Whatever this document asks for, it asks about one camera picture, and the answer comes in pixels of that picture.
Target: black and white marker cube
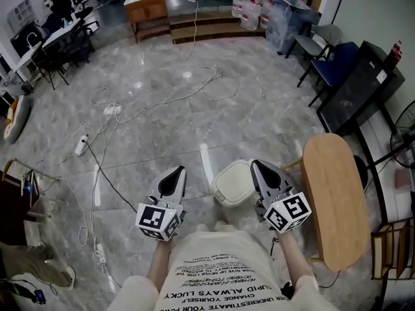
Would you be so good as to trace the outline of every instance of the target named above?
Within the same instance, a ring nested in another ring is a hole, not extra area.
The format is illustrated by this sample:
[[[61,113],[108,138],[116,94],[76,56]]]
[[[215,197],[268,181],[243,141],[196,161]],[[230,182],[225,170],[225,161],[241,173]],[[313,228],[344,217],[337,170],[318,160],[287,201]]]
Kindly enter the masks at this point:
[[[310,206],[300,192],[272,203],[264,217],[279,233],[284,233],[302,224],[310,214]]]
[[[168,241],[180,224],[177,210],[140,203],[136,226],[144,235]]]

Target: wooden step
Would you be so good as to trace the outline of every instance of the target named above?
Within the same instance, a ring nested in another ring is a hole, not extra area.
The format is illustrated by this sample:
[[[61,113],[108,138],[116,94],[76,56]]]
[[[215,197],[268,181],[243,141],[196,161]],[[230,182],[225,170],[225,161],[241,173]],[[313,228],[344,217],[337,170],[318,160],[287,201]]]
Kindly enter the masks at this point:
[[[188,43],[193,41],[195,26],[171,30],[171,39],[174,44]],[[232,37],[259,37],[264,36],[265,30],[258,28],[248,31],[239,23],[208,24],[197,26],[196,41],[215,38]]]
[[[221,23],[240,23],[241,20],[233,17],[228,11],[223,12],[202,12],[197,14],[197,25],[221,24]],[[170,29],[192,27],[195,24],[195,15],[186,14],[170,17]]]

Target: oval wooden tabletop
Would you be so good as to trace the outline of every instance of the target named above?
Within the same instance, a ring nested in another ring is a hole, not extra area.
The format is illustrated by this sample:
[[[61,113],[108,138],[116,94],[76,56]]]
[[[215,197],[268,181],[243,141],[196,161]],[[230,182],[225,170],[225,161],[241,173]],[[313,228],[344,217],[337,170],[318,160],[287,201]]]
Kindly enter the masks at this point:
[[[314,136],[305,145],[302,169],[320,258],[332,271],[345,270],[364,254],[370,237],[366,198],[350,147],[334,133]]]

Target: white t-shirt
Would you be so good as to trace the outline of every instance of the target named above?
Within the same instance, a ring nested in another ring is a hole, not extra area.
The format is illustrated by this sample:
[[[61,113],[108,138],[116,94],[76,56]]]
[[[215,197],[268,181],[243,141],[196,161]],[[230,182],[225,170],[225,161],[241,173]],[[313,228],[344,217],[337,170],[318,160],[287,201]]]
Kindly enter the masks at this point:
[[[272,259],[251,235],[198,232],[172,252],[160,293],[148,279],[130,277],[108,311],[336,311],[317,287],[314,277],[302,277],[288,300],[279,289]]]

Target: black cabinet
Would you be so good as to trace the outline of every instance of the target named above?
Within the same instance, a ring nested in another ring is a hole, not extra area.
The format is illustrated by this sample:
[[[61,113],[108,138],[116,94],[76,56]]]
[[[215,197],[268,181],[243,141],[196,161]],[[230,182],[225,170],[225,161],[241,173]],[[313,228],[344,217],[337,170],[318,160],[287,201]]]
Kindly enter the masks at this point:
[[[385,58],[382,49],[363,42],[346,81],[317,109],[327,132],[339,135],[352,132],[356,122],[360,125],[367,120],[376,111],[376,103],[386,102],[403,83],[402,74],[383,63]]]

